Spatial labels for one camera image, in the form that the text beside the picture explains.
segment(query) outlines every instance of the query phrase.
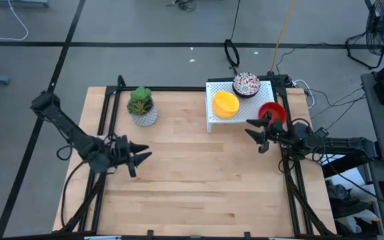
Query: wooden tabletop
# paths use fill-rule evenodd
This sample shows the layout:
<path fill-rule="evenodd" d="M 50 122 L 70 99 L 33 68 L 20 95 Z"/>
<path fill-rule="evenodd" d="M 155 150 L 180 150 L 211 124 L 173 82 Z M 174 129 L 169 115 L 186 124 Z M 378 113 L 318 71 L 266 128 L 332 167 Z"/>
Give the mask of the wooden tabletop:
<path fill-rule="evenodd" d="M 104 92 L 104 87 L 88 89 L 79 124 L 87 134 L 97 132 Z M 292 118 L 309 120 L 303 90 L 287 92 Z M 239 237 L 250 231 L 254 237 L 293 237 L 285 179 L 277 167 L 281 159 L 277 144 L 258 154 L 258 146 L 244 132 L 252 128 L 247 124 L 215 124 L 208 134 L 205 92 L 153 92 L 159 116 L 150 127 L 133 123 L 128 99 L 129 92 L 122 92 L 115 133 L 149 145 L 153 154 L 139 166 L 134 179 L 125 167 L 108 175 L 98 234 L 146 235 L 152 229 L 155 235 Z M 75 152 L 67 174 L 80 162 Z M 302 161 L 301 166 L 310 206 L 335 232 L 321 167 L 310 161 Z M 84 165 L 69 182 L 66 221 L 83 200 L 88 173 L 89 166 Z M 297 213 L 305 233 L 298 202 Z M 53 228 L 61 228 L 60 207 Z"/>

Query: white plant pot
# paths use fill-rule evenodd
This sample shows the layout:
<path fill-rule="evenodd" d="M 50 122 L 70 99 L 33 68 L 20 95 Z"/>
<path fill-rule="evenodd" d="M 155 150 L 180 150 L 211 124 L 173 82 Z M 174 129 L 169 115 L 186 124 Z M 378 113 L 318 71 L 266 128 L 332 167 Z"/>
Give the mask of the white plant pot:
<path fill-rule="evenodd" d="M 152 108 L 148 113 L 146 113 L 142 116 L 137 116 L 137 115 L 133 115 L 133 114 L 130 114 L 130 116 L 133 118 L 133 122 L 135 124 L 137 124 L 138 126 L 148 127 L 157 121 L 158 109 L 155 106 L 155 103 L 152 99 Z"/>

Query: gray floor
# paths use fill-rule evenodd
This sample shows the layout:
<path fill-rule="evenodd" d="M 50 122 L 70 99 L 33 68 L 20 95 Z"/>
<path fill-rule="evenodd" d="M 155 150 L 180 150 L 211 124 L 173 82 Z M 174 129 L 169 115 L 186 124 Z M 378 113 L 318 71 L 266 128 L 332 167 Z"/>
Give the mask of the gray floor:
<path fill-rule="evenodd" d="M 30 30 L 27 41 L 64 41 L 78 2 L 50 0 L 48 9 L 16 7 Z M 87 0 L 73 40 L 223 42 L 230 36 L 236 1 L 197 0 L 192 13 L 166 7 L 169 2 Z M 288 7 L 286 0 L 242 1 L 234 41 L 276 42 Z M 343 43 L 362 32 L 366 21 L 363 0 L 298 0 L 283 42 Z M 22 34 L 9 10 L 0 7 L 0 36 Z M 30 101 L 47 88 L 60 51 L 60 47 L 0 47 L 0 75 L 12 79 L 9 86 L 0 85 L 0 216 L 35 124 Z M 281 49 L 279 57 L 288 51 Z M 239 49 L 239 70 L 266 74 L 273 52 Z M 377 60 L 366 50 L 355 50 L 354 54 L 373 63 Z M 369 72 L 348 59 L 342 49 L 297 49 L 285 57 L 280 68 L 293 79 L 304 79 L 311 88 L 326 92 L 332 101 L 358 88 L 359 76 Z M 118 74 L 128 85 L 204 86 L 208 78 L 229 77 L 232 71 L 222 48 L 71 47 L 56 87 L 63 110 L 78 122 L 87 88 L 114 85 Z M 362 94 L 360 91 L 349 99 Z M 316 101 L 311 115 L 327 106 L 322 95 L 316 94 Z M 328 110 L 314 118 L 314 126 L 327 127 L 346 108 Z M 375 139 L 366 102 L 355 104 L 330 132 L 332 136 Z M 55 128 L 44 124 L 6 237 L 51 231 L 68 164 L 55 156 L 55 150 L 63 144 Z"/>

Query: white shelf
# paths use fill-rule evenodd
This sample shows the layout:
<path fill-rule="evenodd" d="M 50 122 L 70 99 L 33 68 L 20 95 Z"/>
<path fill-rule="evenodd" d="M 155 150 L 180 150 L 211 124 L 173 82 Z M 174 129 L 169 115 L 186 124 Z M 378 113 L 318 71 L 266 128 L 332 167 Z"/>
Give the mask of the white shelf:
<path fill-rule="evenodd" d="M 211 125 L 214 123 L 244 123 L 247 119 L 257 119 L 260 107 L 267 102 L 274 102 L 272 86 L 270 81 L 261 81 L 260 90 L 256 96 L 251 98 L 239 99 L 239 110 L 230 118 L 220 118 L 213 112 L 211 104 L 217 91 L 227 91 L 233 93 L 232 82 L 214 82 L 206 84 L 206 104 L 207 104 L 207 131 L 211 132 Z"/>

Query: fan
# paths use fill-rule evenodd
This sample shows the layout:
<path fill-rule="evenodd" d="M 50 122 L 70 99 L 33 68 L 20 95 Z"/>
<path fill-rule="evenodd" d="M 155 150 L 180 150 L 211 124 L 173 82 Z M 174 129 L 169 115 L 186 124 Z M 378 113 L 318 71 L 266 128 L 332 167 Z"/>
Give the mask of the fan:
<path fill-rule="evenodd" d="M 365 32 L 346 40 L 347 56 L 369 69 L 374 69 L 380 66 L 381 60 L 384 56 L 384 0 L 376 0 L 373 5 L 369 0 L 365 0 L 365 3 L 370 11 Z M 367 42 L 367 48 L 370 53 L 380 56 L 379 62 L 375 67 L 372 67 L 361 60 L 352 57 L 351 55 L 349 42 L 355 40 L 353 42 L 353 44 L 355 44 L 358 39 L 362 38 L 364 35 Z"/>

